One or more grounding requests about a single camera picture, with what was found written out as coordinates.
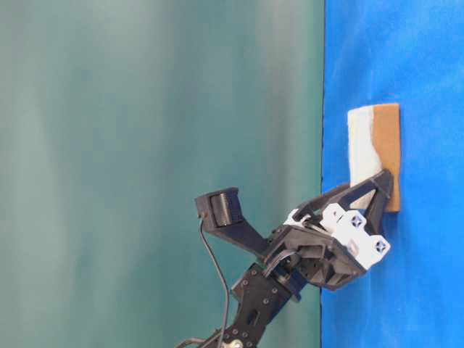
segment black plastic part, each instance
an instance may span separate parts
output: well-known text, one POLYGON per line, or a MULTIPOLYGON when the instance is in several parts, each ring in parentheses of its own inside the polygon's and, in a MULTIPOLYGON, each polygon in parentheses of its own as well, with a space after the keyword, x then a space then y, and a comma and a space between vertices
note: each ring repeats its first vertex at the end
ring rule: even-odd
MULTIPOLYGON (((273 278, 265 278, 263 269, 253 264, 232 288, 239 301, 233 323, 224 333, 224 343, 240 339, 243 347, 256 347, 266 326, 288 302, 291 293, 273 278)), ((220 332, 216 331, 199 348, 217 348, 220 332)))
POLYGON ((351 203, 368 194, 372 190, 375 190, 376 192, 373 195, 368 208, 364 212, 364 217, 367 220, 365 229, 370 235, 383 234, 382 217, 384 216, 385 206, 390 199, 392 189, 392 174, 385 169, 379 174, 376 174, 373 177, 366 179, 353 187, 347 188, 346 190, 331 197, 326 204, 338 203, 340 204, 340 207, 348 210, 351 203))
POLYGON ((302 222, 302 227, 281 225, 268 239, 270 245, 265 252, 264 262, 272 265, 278 256, 292 251, 293 262, 284 265, 299 271, 302 277, 312 285, 337 290, 352 279, 361 276, 366 270, 335 238, 324 233, 319 225, 322 211, 333 203, 349 210, 351 203, 375 190, 367 210, 366 232, 370 235, 382 233, 382 216, 392 189, 392 175, 388 170, 382 170, 372 178, 349 187, 347 184, 310 201, 301 204, 293 215, 294 220, 302 222))
POLYGON ((262 258, 268 243, 241 214, 238 192, 231 187, 195 198, 203 229, 262 258))

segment green-blue wall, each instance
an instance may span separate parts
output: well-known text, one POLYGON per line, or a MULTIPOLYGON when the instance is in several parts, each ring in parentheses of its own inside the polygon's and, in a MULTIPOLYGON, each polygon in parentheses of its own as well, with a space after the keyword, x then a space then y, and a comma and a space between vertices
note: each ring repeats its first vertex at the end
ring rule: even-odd
MULTIPOLYGON (((0 347, 209 336, 193 198, 238 186, 267 234, 319 192, 323 1, 0 4, 0 347)), ((253 258, 210 241, 232 284, 253 258)), ((319 346, 302 295, 261 347, 319 346)))

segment robotic arm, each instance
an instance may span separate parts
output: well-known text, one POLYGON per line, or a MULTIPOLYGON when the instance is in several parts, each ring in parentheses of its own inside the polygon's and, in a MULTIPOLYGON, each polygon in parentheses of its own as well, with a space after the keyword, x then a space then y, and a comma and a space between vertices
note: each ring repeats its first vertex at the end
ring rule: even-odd
MULTIPOLYGON (((382 260, 390 249, 381 223, 391 189, 388 170, 353 187, 337 186, 300 204, 266 239, 241 214, 237 188, 196 198, 206 232, 257 257, 231 289, 239 309, 222 347, 256 347, 267 324, 289 299, 300 300, 307 283, 336 290, 382 260), (371 191, 364 214, 349 208, 371 191)), ((219 340, 216 331, 199 348, 216 348, 219 340)))

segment bolt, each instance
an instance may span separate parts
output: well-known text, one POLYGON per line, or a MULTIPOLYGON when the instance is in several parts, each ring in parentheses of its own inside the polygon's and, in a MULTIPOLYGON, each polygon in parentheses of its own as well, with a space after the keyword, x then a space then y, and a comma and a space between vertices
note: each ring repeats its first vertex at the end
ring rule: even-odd
POLYGON ((357 215, 353 216, 353 218, 351 219, 351 224, 356 228, 360 227, 361 223, 363 223, 363 221, 357 215))
POLYGON ((382 252, 384 252, 385 249, 386 249, 386 245, 385 245, 384 242, 378 241, 378 242, 376 243, 376 250, 377 250, 378 252, 382 253, 382 252))

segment black bracket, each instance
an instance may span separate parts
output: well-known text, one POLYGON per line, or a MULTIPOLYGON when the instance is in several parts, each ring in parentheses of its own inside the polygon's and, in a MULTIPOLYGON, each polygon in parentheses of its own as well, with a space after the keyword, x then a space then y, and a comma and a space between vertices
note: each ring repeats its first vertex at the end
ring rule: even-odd
MULTIPOLYGON (((233 286, 232 294, 239 301, 239 311, 224 331, 224 343, 238 339, 244 348, 256 347, 266 326, 290 299, 291 294, 285 287, 262 273, 263 269, 253 264, 233 286)), ((199 348, 217 348, 219 335, 216 331, 199 348)))
POLYGON ((230 187, 195 198, 198 216, 206 232, 262 258, 268 243, 241 214, 238 192, 230 187))

